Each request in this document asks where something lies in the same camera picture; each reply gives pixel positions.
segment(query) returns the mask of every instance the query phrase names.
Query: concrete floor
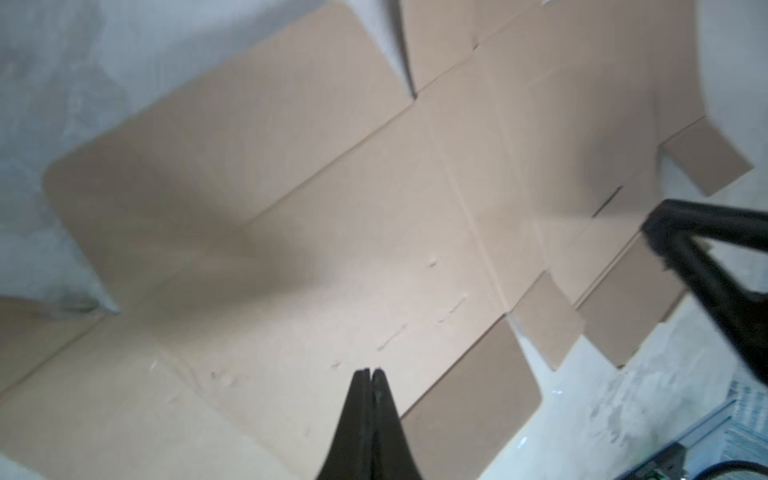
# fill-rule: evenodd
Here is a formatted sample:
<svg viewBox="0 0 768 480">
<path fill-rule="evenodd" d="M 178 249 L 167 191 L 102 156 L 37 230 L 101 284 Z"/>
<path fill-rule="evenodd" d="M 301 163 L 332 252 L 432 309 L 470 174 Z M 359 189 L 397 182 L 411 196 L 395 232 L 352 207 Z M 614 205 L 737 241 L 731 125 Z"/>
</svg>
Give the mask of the concrete floor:
<svg viewBox="0 0 768 480">
<path fill-rule="evenodd" d="M 70 15 L 69 11 L 59 11 L 60 5 L 65 2 L 37 3 L 41 8 L 50 8 L 61 18 Z M 16 95 L 18 102 L 8 103 L 6 100 L 14 92 L 4 86 L 2 100 L 15 109 L 5 109 L 4 115 L 7 112 L 31 111 L 37 117 L 30 120 L 27 116 L 20 124 L 14 124 L 8 117 L 3 118 L 13 129 L 7 130 L 8 134 L 0 138 L 0 167 L 4 169 L 0 178 L 6 179 L 0 181 L 0 191 L 18 193 L 27 188 L 33 193 L 39 193 L 35 182 L 41 169 L 45 168 L 46 155 L 50 157 L 55 147 L 61 146 L 43 141 L 30 153 L 23 150 L 23 145 L 9 140 L 13 134 L 22 132 L 37 135 L 38 138 L 50 134 L 57 141 L 64 139 L 69 142 L 67 148 L 70 148 L 78 141 L 96 134 L 105 125 L 111 126 L 121 115 L 135 111 L 140 104 L 135 103 L 139 94 L 132 94 L 130 88 L 125 89 L 114 83 L 115 73 L 109 73 L 108 65 L 102 61 L 104 57 L 100 57 L 108 51 L 103 43 L 106 35 L 100 31 L 109 25 L 109 15 L 124 14 L 120 8 L 126 8 L 127 3 L 112 2 L 111 13 L 100 8 L 88 10 L 92 8 L 93 2 L 69 2 L 70 5 L 75 3 L 78 3 L 80 13 L 72 15 L 82 16 L 86 12 L 86 25 L 92 27 L 91 30 L 79 30 L 78 35 L 94 35 L 98 41 L 89 44 L 85 52 L 76 48 L 56 52 L 53 51 L 55 45 L 48 39 L 49 44 L 45 44 L 45 48 L 52 50 L 46 51 L 44 48 L 40 55 L 56 58 L 51 70 L 53 74 L 33 68 L 30 70 L 34 74 L 31 78 L 44 79 L 35 84 L 39 93 L 50 87 L 50 79 L 56 75 L 59 80 L 76 75 L 71 69 L 67 70 L 67 65 L 95 69 L 91 71 L 94 73 L 91 78 L 101 78 L 103 82 L 98 80 L 102 83 L 86 85 L 74 93 L 68 92 L 67 102 L 74 105 L 75 118 L 78 114 L 91 120 L 97 118 L 95 114 L 88 117 L 88 112 L 83 113 L 82 109 L 78 111 L 84 105 L 92 106 L 97 100 L 111 105 L 111 110 L 100 117 L 100 124 L 72 123 L 71 118 L 46 123 L 43 121 L 44 112 L 35 111 L 35 108 L 45 104 L 44 98 Z M 18 6 L 20 3 L 15 2 L 13 5 Z M 225 18 L 221 20 L 222 25 L 227 24 Z M 756 166 L 755 170 L 707 201 L 768 210 L 768 2 L 700 0 L 699 20 L 703 86 L 710 116 Z M 19 28 L 28 27 L 22 23 Z M 83 31 L 89 31 L 90 34 L 83 34 Z M 7 31 L 5 34 L 11 35 L 12 32 Z M 210 43 L 212 48 L 234 48 L 222 38 L 219 38 L 221 43 Z M 22 63 L 17 62 L 15 68 L 23 66 Z M 166 73 L 154 72 L 161 77 Z M 2 74 L 5 80 L 7 70 Z M 32 166 L 28 170 L 20 170 L 18 163 L 11 162 L 22 155 Z M 11 178 L 6 172 L 14 174 L 12 184 L 6 185 Z M 669 159 L 663 160 L 662 172 L 668 196 L 703 200 Z M 63 276 L 60 272 L 55 273 L 56 279 L 68 278 L 68 275 L 75 275 L 72 272 L 80 272 L 77 273 L 79 276 L 70 276 L 68 281 L 79 279 L 79 287 L 104 295 L 103 291 L 99 291 L 98 282 L 87 264 L 83 264 L 83 260 L 77 257 L 76 248 L 69 245 L 63 250 L 54 250 L 54 247 L 61 248 L 57 242 L 61 239 L 66 241 L 66 236 L 61 235 L 63 230 L 60 226 L 55 226 L 49 207 L 40 204 L 39 197 L 35 195 L 30 197 L 33 199 L 32 204 L 4 203 L 6 207 L 12 205 L 17 209 L 20 206 L 26 209 L 23 210 L 25 214 L 14 217 L 14 221 L 22 225 L 27 225 L 30 216 L 44 221 L 41 220 L 39 225 L 31 225 L 25 237 L 19 237 L 21 240 L 12 238 L 5 228 L 0 232 L 3 234 L 0 250 L 3 250 L 3 246 L 18 246 L 19 241 L 23 243 L 29 241 L 30 236 L 37 236 L 43 239 L 41 248 L 48 249 L 46 252 L 52 255 L 51 258 L 61 264 L 56 268 L 70 269 Z M 756 257 L 751 253 L 723 245 L 716 245 L 714 253 L 739 278 L 753 287 L 768 290 L 768 263 L 765 258 L 755 260 Z M 46 290 L 51 288 L 50 285 L 43 287 L 41 295 L 53 291 Z M 611 478 L 655 451 L 720 404 L 727 394 L 737 364 L 735 356 L 713 328 L 711 321 L 690 298 L 681 303 L 668 322 L 656 328 L 638 354 L 621 371 L 616 371 L 583 337 L 557 372 L 549 371 L 527 339 L 522 338 L 521 342 L 544 399 L 537 415 L 512 439 L 488 468 L 484 478 Z M 0 478 L 39 477 L 0 457 Z"/>
</svg>

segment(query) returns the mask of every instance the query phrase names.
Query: cardboard panel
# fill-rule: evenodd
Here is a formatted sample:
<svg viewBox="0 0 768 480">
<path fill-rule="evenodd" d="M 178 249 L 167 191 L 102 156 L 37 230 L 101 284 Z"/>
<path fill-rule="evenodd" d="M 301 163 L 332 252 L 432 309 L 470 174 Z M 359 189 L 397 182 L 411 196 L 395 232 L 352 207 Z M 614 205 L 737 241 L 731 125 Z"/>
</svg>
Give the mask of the cardboard panel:
<svg viewBox="0 0 768 480">
<path fill-rule="evenodd" d="M 55 320 L 38 303 L 0 297 L 0 395 L 102 318 Z"/>
<path fill-rule="evenodd" d="M 696 0 L 650 0 L 645 44 L 654 79 L 659 143 L 706 112 L 699 83 Z"/>
<path fill-rule="evenodd" d="M 584 332 L 584 320 L 544 272 L 512 310 L 523 333 L 553 370 L 560 368 Z"/>
<path fill-rule="evenodd" d="M 655 162 L 640 45 L 611 23 L 629 23 L 634 10 L 601 13 L 602 4 L 527 11 L 478 48 L 550 262 L 619 186 Z"/>
<path fill-rule="evenodd" d="M 430 85 L 417 104 L 428 117 L 509 310 L 545 262 L 477 59 Z"/>
<path fill-rule="evenodd" d="M 45 187 L 126 307 L 410 101 L 331 2 L 60 160 Z"/>
<path fill-rule="evenodd" d="M 413 87 L 418 92 L 472 53 L 471 3 L 402 0 L 402 26 Z"/>
<path fill-rule="evenodd" d="M 656 164 L 628 181 L 582 230 L 563 254 L 552 261 L 554 281 L 571 305 L 585 294 L 637 233 L 662 200 Z"/>
<path fill-rule="evenodd" d="M 356 369 L 384 368 L 405 411 L 503 312 L 411 108 L 168 282 L 141 318 L 211 405 L 313 478 Z"/>
<path fill-rule="evenodd" d="M 752 170 L 706 117 L 674 135 L 662 148 L 708 197 Z"/>
<path fill-rule="evenodd" d="M 682 282 L 638 234 L 579 306 L 587 322 L 585 335 L 622 367 L 684 292 Z"/>
<path fill-rule="evenodd" d="M 402 427 L 424 478 L 479 478 L 540 403 L 502 317 L 405 414 Z"/>
<path fill-rule="evenodd" d="M 485 41 L 488 37 L 504 28 L 515 17 L 530 8 L 540 8 L 542 0 L 474 0 L 474 29 L 475 43 Z"/>
<path fill-rule="evenodd" d="M 184 385 L 125 317 L 0 397 L 0 449 L 46 478 L 296 478 Z"/>
</svg>

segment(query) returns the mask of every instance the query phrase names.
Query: black cable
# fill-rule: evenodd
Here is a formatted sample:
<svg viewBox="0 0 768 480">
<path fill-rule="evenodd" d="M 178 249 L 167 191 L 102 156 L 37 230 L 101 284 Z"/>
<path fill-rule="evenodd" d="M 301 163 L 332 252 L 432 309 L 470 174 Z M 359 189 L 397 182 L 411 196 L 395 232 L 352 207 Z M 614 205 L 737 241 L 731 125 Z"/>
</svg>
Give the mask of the black cable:
<svg viewBox="0 0 768 480">
<path fill-rule="evenodd" d="M 712 480 L 713 478 L 731 472 L 752 472 L 768 477 L 768 467 L 765 465 L 755 462 L 746 462 L 744 460 L 729 460 L 727 462 L 720 462 L 712 465 L 699 475 L 696 475 L 694 480 Z"/>
</svg>

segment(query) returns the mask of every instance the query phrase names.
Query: flattened cardboard box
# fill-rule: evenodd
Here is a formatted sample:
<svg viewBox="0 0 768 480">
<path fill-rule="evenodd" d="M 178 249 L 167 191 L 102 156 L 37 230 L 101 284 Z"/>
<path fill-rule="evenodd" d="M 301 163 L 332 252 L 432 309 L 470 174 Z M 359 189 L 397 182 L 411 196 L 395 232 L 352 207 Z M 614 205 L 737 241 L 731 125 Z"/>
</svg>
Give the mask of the flattened cardboard box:
<svg viewBox="0 0 768 480">
<path fill-rule="evenodd" d="M 344 30 L 336 16 L 349 13 L 338 8 L 316 15 L 330 15 L 329 26 Z M 235 81 L 215 78 L 208 87 L 225 94 Z M 191 91 L 184 95 L 197 101 Z M 398 106 L 399 96 L 385 96 L 394 98 L 387 108 Z M 183 143 L 174 136 L 177 122 L 189 121 L 173 112 L 153 113 L 149 125 L 139 117 L 128 134 L 118 129 L 62 160 L 49 172 L 48 190 L 83 235 L 93 236 L 84 240 L 89 247 L 109 249 L 114 240 L 141 255 L 104 254 L 105 264 L 115 262 L 114 284 L 130 280 L 126 299 L 154 291 L 131 308 L 133 317 L 192 389 L 302 478 L 312 478 L 326 454 L 354 369 L 384 367 L 399 408 L 407 409 L 506 311 L 504 299 L 516 303 L 543 268 L 520 192 L 508 188 L 515 172 L 473 61 L 271 205 L 244 206 L 238 188 L 217 190 L 220 178 L 221 185 L 229 176 L 254 181 L 256 190 L 262 180 L 247 162 L 230 163 L 246 148 L 223 142 L 231 133 L 219 123 L 222 114 L 210 124 L 203 119 L 207 128 L 195 140 L 203 152 L 219 151 L 225 165 L 202 161 L 188 174 L 182 154 L 166 157 L 165 149 Z M 343 115 L 342 124 L 354 121 Z M 170 146 L 157 139 L 163 129 Z M 216 202 L 190 202 L 199 197 L 185 190 L 193 180 Z M 221 210 L 239 215 L 222 221 Z M 106 229 L 112 237 L 102 221 L 113 222 Z M 503 260 L 498 273 L 494 260 Z M 510 368 L 532 378 L 518 360 Z M 296 378 L 302 381 L 286 381 Z"/>
</svg>

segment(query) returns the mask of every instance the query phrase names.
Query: white surface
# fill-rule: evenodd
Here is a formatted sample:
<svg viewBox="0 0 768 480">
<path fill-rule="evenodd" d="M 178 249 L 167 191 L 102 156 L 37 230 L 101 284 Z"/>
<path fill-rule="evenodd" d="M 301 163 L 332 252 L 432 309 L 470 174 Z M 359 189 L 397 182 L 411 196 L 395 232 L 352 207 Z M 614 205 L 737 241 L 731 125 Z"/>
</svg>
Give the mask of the white surface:
<svg viewBox="0 0 768 480">
<path fill-rule="evenodd" d="M 709 114 L 755 170 L 704 199 L 664 158 L 665 192 L 768 210 L 768 2 L 700 0 L 699 25 Z M 752 288 L 768 290 L 766 256 L 722 244 L 713 254 Z M 488 467 L 484 480 L 613 478 L 720 404 L 737 362 L 690 297 L 621 371 L 584 337 L 557 372 L 548 370 L 527 339 L 521 342 L 541 386 L 542 404 Z"/>
</svg>

